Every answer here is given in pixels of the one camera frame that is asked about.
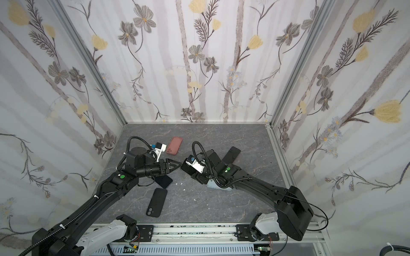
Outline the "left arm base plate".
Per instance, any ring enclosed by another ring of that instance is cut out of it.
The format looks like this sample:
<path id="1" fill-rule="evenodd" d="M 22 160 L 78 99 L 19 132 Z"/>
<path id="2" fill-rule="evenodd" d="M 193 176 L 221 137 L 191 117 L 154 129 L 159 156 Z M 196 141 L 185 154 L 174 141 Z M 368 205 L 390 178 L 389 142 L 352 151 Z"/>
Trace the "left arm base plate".
<path id="1" fill-rule="evenodd" d="M 118 242 L 150 242 L 154 231 L 153 225 L 131 225 L 126 229 L 124 237 L 117 240 Z"/>

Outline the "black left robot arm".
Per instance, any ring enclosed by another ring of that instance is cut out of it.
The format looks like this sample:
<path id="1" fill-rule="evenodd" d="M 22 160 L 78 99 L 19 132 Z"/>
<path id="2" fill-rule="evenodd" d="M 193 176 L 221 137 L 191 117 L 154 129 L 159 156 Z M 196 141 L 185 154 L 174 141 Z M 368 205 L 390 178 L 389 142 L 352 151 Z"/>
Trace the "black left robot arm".
<path id="1" fill-rule="evenodd" d="M 20 255 L 79 256 L 85 251 L 85 247 L 78 246 L 77 243 L 86 230 L 108 208 L 137 186 L 140 178 L 165 176 L 181 165 L 181 162 L 171 159 L 157 160 L 155 152 L 149 150 L 139 155 L 125 153 L 116 171 L 98 186 L 95 195 L 51 229 L 42 228 L 37 231 L 32 237 L 32 245 Z"/>

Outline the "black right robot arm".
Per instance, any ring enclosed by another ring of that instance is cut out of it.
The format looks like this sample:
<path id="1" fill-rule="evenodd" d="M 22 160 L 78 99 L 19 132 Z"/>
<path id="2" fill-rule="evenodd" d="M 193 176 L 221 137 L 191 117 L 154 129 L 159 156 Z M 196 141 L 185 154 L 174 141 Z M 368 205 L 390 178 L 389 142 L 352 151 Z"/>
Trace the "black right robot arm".
<path id="1" fill-rule="evenodd" d="M 211 149 L 196 156 L 190 155 L 183 162 L 181 169 L 209 188 L 225 191 L 237 189 L 272 207 L 273 213 L 259 213 L 252 220 L 249 228 L 254 240 L 258 240 L 261 235 L 278 231 L 295 241 L 303 240 L 314 217 L 313 205 L 307 202 L 297 187 L 285 188 L 269 184 L 235 165 L 234 161 L 240 153 L 240 149 L 232 147 L 220 158 Z"/>

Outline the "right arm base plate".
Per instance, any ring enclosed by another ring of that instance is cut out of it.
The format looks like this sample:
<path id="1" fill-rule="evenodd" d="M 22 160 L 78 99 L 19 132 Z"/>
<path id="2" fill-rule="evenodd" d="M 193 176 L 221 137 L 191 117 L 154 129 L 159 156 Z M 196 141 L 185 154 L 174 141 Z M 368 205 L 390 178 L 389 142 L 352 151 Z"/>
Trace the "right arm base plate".
<path id="1" fill-rule="evenodd" d="M 280 240 L 278 233 L 269 233 L 268 235 L 265 235 L 256 227 L 252 227 L 250 224 L 236 225 L 235 237 L 240 242 L 270 242 Z"/>

